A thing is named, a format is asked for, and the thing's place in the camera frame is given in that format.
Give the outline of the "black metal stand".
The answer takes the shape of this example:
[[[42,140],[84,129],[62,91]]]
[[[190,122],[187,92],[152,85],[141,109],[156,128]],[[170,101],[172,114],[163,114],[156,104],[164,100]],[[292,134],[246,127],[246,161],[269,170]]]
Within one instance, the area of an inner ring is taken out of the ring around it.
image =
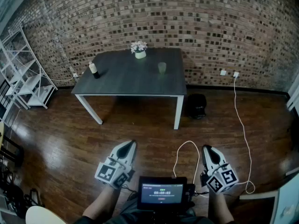
[[[14,174],[9,168],[4,167],[4,158],[12,161],[16,167],[20,167],[24,160],[24,149],[19,146],[6,135],[3,141],[7,141],[16,148],[16,152],[12,153],[7,148],[1,147],[0,150],[0,196],[3,195],[8,210],[12,210],[18,217],[24,219],[27,210],[32,206],[44,207],[40,200],[38,190],[30,189],[28,194],[24,194],[22,189],[14,184]]]

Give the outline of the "person's left forearm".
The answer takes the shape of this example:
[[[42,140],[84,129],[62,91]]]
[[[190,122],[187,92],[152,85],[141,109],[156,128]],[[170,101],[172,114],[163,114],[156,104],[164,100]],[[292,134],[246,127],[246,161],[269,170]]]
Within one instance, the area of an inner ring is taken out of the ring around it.
[[[99,196],[83,212],[83,216],[101,223],[112,217],[121,189],[105,186]]]

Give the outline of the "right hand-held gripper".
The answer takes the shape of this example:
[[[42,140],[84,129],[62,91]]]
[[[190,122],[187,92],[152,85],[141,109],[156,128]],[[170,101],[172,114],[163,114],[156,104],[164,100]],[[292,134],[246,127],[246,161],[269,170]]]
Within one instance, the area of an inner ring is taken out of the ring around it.
[[[226,163],[223,153],[209,145],[202,148],[205,170],[200,175],[202,187],[207,186],[213,193],[220,194],[231,189],[239,182],[231,165]]]

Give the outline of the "white metal shelf rack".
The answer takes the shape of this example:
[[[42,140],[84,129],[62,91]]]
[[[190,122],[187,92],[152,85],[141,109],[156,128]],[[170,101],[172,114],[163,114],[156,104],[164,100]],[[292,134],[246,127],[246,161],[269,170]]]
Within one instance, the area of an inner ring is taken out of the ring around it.
[[[57,87],[34,54],[22,26],[0,39],[0,58],[0,73],[9,85],[5,95],[25,109],[47,109]]]

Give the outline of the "white potted flower plant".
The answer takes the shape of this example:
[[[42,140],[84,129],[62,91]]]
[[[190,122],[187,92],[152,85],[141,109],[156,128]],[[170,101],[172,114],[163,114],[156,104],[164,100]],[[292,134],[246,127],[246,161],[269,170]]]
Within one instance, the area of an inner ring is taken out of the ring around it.
[[[143,41],[132,42],[130,46],[131,53],[135,55],[136,59],[145,58],[147,48],[147,43]]]

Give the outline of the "white round stool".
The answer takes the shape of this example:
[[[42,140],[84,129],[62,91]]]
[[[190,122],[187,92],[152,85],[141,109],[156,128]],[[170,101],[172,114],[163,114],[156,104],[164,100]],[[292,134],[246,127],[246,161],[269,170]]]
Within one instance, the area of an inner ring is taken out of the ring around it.
[[[41,206],[30,207],[25,221],[26,224],[67,224],[61,217]]]

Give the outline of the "black chest-mounted screen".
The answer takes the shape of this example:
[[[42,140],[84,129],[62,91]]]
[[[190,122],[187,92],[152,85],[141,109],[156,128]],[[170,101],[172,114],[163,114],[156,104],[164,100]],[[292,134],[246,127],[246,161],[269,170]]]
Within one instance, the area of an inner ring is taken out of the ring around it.
[[[185,177],[141,176],[137,193],[140,210],[185,211],[194,206],[195,185],[188,184]]]

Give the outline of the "small dark bottle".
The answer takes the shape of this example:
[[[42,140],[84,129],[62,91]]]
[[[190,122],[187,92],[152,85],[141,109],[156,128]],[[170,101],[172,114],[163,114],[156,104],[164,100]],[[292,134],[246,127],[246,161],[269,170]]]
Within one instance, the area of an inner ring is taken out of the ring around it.
[[[98,70],[97,70],[95,64],[93,62],[91,62],[91,61],[89,62],[89,69],[90,69],[90,71],[93,74],[93,76],[94,76],[95,79],[100,78],[100,75],[98,73]]]

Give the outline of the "white door frame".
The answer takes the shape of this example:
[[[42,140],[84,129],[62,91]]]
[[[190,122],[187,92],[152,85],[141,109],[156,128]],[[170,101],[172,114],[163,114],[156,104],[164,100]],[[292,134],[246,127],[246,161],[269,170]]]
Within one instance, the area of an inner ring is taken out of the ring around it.
[[[294,109],[299,115],[299,73],[291,85],[288,94],[290,96],[286,103],[288,110],[292,111]]]

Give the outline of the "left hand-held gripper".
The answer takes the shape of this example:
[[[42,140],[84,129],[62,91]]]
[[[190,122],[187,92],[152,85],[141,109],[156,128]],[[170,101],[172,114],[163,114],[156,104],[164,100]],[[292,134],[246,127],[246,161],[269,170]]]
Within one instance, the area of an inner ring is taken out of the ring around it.
[[[137,149],[135,140],[125,141],[115,146],[104,163],[100,162],[95,178],[114,189],[122,188],[125,182],[130,182],[135,171],[132,169]]]

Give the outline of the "black trash bin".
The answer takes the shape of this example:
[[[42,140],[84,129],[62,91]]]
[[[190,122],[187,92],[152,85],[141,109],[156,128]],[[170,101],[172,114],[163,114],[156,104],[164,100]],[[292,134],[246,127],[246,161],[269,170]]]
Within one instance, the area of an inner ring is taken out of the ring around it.
[[[201,119],[206,116],[206,97],[203,94],[191,94],[187,99],[187,113],[193,119]]]

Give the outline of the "dark grey table white legs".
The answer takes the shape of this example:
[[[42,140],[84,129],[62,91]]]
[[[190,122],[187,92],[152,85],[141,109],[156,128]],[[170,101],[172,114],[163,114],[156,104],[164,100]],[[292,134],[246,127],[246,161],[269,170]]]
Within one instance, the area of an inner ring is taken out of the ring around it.
[[[163,75],[158,70],[159,62],[167,64]],[[179,128],[187,94],[181,49],[151,48],[143,59],[136,59],[129,50],[110,51],[98,54],[93,63],[100,78],[95,79],[87,68],[72,94],[99,125],[103,121],[87,102],[87,96],[175,97],[174,129]]]

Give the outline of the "person's dark shirt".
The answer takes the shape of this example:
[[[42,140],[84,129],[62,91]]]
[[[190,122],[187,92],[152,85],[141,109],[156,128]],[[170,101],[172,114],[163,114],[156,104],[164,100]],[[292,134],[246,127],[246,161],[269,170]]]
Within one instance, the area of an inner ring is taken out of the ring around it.
[[[162,216],[153,211],[139,210],[137,199],[128,200],[117,216],[108,213],[98,217],[88,217],[83,215],[73,224],[214,224],[207,217],[195,216],[192,212],[183,215],[167,213]]]

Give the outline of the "person's right forearm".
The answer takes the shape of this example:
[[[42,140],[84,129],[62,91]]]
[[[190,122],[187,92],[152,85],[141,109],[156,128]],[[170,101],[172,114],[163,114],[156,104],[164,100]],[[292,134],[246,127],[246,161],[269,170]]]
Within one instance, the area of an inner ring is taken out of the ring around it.
[[[229,224],[234,221],[223,194],[209,192],[208,218],[214,224]]]

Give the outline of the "white cabinet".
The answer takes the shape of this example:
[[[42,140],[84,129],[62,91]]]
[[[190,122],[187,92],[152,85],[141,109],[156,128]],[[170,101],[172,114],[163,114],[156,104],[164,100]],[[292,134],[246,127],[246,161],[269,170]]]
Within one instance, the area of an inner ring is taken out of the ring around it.
[[[275,191],[241,195],[240,200],[273,198],[273,211],[269,224],[293,224],[299,219],[299,167],[285,174],[295,175],[290,181]]]

